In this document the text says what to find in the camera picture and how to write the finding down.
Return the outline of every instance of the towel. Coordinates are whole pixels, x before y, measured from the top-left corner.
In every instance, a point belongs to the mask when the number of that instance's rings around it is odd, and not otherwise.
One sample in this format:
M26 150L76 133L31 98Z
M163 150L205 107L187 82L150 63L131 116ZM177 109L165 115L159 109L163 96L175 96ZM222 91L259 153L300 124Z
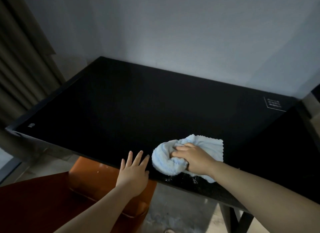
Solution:
M179 140L171 140L159 144L152 153L152 164L159 172L174 176L181 172L190 174L192 177L200 176L206 179L209 183L215 182L211 177L206 175L196 175L186 170L188 162L182 158L170 158L170 153L175 151L174 147L181 146L186 143L193 143L206 151L212 158L217 161L223 161L223 140L208 138L201 135L189 135L186 138Z

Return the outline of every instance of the black table leg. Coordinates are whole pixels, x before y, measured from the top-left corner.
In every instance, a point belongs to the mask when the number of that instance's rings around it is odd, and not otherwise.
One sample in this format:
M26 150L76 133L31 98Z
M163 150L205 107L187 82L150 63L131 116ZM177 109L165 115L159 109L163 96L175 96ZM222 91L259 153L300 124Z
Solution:
M244 212L238 221L234 208L219 204L228 233L246 233L253 220L253 215Z

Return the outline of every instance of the curtain fold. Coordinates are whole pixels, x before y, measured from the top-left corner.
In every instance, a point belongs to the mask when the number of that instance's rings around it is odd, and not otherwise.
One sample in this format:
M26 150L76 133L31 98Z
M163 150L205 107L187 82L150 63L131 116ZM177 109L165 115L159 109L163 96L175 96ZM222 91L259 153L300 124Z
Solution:
M24 161L35 148L4 128L65 80L55 54L23 0L0 0L0 147Z

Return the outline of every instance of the orange leather chair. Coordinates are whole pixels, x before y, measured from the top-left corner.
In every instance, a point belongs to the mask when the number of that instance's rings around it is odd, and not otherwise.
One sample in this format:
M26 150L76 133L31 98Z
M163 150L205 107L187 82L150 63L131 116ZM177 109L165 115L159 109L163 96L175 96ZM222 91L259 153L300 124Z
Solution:
M118 169L80 157L69 172L0 187L0 229L52 233L112 190L118 173ZM112 232L138 230L156 184L149 180L146 189L126 205Z

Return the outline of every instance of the person's right arm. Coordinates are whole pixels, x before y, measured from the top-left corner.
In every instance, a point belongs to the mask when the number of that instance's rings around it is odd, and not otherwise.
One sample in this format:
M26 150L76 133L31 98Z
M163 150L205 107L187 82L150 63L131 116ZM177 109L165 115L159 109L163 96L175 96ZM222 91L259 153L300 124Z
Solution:
M191 143L176 150L172 156L186 159L190 172L216 180L269 232L320 232L319 204L274 182L216 161Z

